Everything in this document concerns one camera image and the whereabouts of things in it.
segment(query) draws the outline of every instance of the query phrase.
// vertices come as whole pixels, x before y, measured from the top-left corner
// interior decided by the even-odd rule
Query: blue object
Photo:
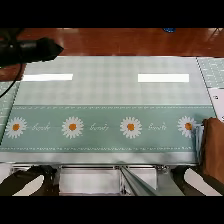
[[[168,33],[173,33],[176,31],[176,28],[163,28],[164,31],[168,32]]]

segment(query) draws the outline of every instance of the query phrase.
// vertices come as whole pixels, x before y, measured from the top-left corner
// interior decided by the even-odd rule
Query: flower
[[[123,131],[123,135],[126,135],[126,138],[135,138],[141,134],[140,130],[142,130],[140,121],[134,117],[123,119],[120,127],[120,131]]]
[[[194,118],[185,116],[179,119],[177,127],[179,127],[178,129],[179,131],[182,131],[182,135],[185,135],[185,137],[191,138],[193,135],[192,130],[195,125],[196,125],[196,121],[194,120]]]
[[[8,122],[5,131],[7,132],[8,138],[17,138],[18,136],[23,134],[23,131],[26,130],[27,122],[22,117],[14,117]]]
[[[70,137],[75,138],[82,134],[83,130],[83,122],[78,117],[69,117],[63,122],[62,131],[64,132],[63,135],[66,135],[66,138]]]

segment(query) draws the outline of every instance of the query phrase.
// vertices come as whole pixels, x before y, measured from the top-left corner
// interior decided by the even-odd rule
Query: white daisy
[[[182,135],[185,135],[185,137],[191,138],[193,136],[193,128],[196,125],[196,121],[194,118],[190,117],[182,117],[178,121],[177,127],[179,128],[179,131],[182,131]]]
[[[75,138],[82,134],[83,130],[83,122],[78,117],[69,117],[63,122],[62,131],[64,132],[63,135],[66,135],[66,138],[70,137]]]
[[[23,131],[27,128],[27,122],[22,117],[14,117],[8,122],[5,131],[7,132],[8,138],[17,138],[18,136],[23,134]]]
[[[141,134],[140,131],[142,130],[140,121],[134,117],[123,119],[120,127],[120,131],[123,131],[123,135],[126,135],[126,138],[135,138]]]

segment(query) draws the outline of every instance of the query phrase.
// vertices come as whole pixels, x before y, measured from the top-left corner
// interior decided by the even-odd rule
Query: orange flower center
[[[191,123],[186,123],[186,124],[185,124],[185,128],[186,128],[187,130],[192,130],[192,124],[191,124]]]
[[[19,124],[14,124],[13,126],[12,126],[12,129],[13,129],[13,131],[18,131],[19,130]]]
[[[134,131],[134,129],[135,129],[134,124],[128,124],[128,130],[129,131]]]
[[[70,129],[71,131],[74,131],[74,130],[76,129],[76,124],[70,124],[70,125],[69,125],[69,129]]]

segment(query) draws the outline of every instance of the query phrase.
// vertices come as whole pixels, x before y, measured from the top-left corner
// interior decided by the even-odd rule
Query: brown cloth
[[[224,184],[224,123],[209,118],[203,124],[202,171]]]

